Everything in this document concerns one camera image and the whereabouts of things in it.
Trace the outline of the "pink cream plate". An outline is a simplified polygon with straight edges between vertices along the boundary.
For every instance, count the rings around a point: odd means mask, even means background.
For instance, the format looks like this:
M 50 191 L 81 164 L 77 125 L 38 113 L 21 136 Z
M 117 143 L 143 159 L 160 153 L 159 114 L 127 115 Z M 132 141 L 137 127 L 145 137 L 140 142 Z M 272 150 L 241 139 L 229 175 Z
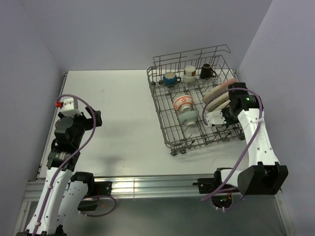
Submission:
M 208 111 L 209 112 L 213 112 L 213 111 L 219 111 L 219 110 L 222 110 L 222 109 L 224 109 L 225 107 L 228 107 L 229 106 L 229 103 L 230 103 L 230 101 L 226 101 L 226 102 L 224 102 L 224 103 L 222 103 L 222 104 L 215 104 L 215 105 L 213 105 Z
M 237 82 L 238 82 L 238 80 L 236 78 L 232 78 L 232 79 L 226 80 L 225 82 L 219 84 L 218 87 L 219 88 L 226 88 L 229 85 L 231 85 L 233 83 L 237 83 Z

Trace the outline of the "blue cream plate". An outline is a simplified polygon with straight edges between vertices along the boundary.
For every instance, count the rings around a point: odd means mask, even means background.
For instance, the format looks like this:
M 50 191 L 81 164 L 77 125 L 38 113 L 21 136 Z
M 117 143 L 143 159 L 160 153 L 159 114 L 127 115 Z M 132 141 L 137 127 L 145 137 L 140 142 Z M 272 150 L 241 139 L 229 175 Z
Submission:
M 212 100 L 218 94 L 220 94 L 221 92 L 227 90 L 227 88 L 228 88 L 228 86 L 222 86 L 222 85 L 218 85 L 215 88 L 212 88 L 211 90 L 209 90 L 208 92 L 206 92 L 204 94 L 204 96 L 202 97 L 202 101 L 204 103 L 208 103 L 210 100 Z
M 216 98 L 215 100 L 213 100 L 211 103 L 209 103 L 206 107 L 206 110 L 209 112 L 214 111 L 217 107 L 219 107 L 220 105 L 222 105 L 224 102 L 229 100 L 229 95 L 228 93 L 225 93 L 223 95 L 221 95 L 220 97 Z

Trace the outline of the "pale green bowl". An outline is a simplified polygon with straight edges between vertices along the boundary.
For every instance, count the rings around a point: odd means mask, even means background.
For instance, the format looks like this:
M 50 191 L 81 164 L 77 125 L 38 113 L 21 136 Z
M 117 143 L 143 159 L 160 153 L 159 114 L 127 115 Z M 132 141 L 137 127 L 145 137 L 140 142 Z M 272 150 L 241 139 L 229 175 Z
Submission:
M 182 113 L 178 116 L 178 120 L 180 123 L 185 124 L 186 126 L 194 126 L 196 125 L 197 119 L 199 117 L 199 111 L 191 110 L 185 113 Z

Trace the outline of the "brown ceramic mug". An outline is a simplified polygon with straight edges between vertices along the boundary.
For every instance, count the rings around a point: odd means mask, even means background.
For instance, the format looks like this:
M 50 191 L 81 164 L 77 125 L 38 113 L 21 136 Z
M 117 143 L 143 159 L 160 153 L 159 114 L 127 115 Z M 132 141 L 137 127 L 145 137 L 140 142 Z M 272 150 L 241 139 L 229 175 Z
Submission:
M 210 78 L 216 77 L 216 72 L 212 69 L 212 66 L 208 63 L 202 65 L 201 72 L 199 74 L 200 79 L 208 80 Z

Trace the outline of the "orange patterned small bowl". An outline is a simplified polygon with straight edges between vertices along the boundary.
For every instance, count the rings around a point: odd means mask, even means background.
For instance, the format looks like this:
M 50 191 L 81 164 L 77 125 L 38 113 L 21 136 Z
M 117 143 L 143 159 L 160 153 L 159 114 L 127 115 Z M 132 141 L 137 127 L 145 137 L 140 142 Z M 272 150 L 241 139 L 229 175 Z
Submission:
M 193 98 L 189 95 L 180 96 L 173 102 L 173 108 L 180 113 L 191 111 L 192 105 Z

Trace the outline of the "grey brown tumbler cup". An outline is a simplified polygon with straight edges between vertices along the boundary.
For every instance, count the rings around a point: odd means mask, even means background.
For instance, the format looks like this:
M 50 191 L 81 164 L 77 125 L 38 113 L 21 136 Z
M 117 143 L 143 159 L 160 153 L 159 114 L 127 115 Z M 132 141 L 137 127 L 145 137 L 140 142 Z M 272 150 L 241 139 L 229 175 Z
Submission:
M 196 68 L 192 65 L 187 65 L 184 68 L 183 81 L 185 83 L 190 83 L 195 81 Z

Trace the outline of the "dark blue mug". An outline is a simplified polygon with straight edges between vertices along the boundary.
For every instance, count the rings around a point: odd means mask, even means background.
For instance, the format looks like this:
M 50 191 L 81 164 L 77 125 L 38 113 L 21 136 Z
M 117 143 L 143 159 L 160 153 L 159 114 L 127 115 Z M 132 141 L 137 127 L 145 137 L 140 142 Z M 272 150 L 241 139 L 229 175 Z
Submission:
M 174 72 L 166 72 L 163 75 L 162 82 L 164 86 L 173 87 L 181 82 L 181 77 L 178 77 Z

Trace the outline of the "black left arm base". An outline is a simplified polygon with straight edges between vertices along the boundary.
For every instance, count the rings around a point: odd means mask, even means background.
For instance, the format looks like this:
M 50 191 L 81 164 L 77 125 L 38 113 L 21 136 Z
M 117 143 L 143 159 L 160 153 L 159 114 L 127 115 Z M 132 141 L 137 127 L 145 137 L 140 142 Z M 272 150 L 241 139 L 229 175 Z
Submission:
M 99 206 L 99 196 L 111 196 L 112 182 L 111 181 L 94 181 L 94 186 L 87 192 L 83 200 L 78 206 L 79 211 L 95 211 Z

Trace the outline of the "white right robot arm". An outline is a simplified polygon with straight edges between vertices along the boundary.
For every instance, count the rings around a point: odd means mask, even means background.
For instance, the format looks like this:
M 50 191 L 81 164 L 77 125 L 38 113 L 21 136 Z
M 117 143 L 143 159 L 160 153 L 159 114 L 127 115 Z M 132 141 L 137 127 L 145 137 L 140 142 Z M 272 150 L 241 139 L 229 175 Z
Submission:
M 220 192 L 231 185 L 242 195 L 275 195 L 288 176 L 288 168 L 280 164 L 271 146 L 261 98 L 245 83 L 231 84 L 227 90 L 230 105 L 222 110 L 222 118 L 227 124 L 240 123 L 247 143 L 236 166 L 245 154 L 249 164 L 242 171 L 236 167 L 218 168 L 213 186 Z

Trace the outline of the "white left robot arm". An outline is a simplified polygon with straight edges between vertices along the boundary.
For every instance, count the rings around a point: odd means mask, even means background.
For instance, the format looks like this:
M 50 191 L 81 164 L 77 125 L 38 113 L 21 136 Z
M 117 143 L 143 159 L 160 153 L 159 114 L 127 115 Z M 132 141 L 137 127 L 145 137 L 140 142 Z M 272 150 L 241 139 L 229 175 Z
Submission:
M 55 124 L 55 138 L 48 154 L 47 172 L 36 210 L 19 236 L 64 236 L 65 222 L 84 196 L 96 190 L 94 176 L 75 172 L 86 131 L 102 126 L 101 112 L 86 108 L 90 118 L 78 110 L 62 111 Z

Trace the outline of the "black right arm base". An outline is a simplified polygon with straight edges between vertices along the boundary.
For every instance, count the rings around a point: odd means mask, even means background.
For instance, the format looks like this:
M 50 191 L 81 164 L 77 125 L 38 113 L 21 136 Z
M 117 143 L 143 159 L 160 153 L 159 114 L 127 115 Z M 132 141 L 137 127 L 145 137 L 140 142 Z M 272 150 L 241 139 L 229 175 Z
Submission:
M 193 185 L 198 187 L 199 194 L 210 194 L 215 191 L 222 183 L 220 168 L 214 172 L 213 177 L 198 178 Z M 219 193 L 226 193 L 226 198 L 212 197 L 211 200 L 216 207 L 230 207 L 232 204 L 232 193 L 238 193 L 239 190 L 230 184 L 225 184 Z

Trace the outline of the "aluminium mounting rail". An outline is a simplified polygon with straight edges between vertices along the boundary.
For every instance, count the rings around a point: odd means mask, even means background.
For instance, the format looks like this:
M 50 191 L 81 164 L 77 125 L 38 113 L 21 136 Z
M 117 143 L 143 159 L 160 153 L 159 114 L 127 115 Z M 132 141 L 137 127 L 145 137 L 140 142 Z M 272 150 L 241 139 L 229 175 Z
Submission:
M 199 178 L 212 178 L 213 174 L 134 176 L 134 177 L 95 177 L 101 184 L 112 182 L 111 196 L 116 199 L 180 198 L 203 197 L 199 193 Z

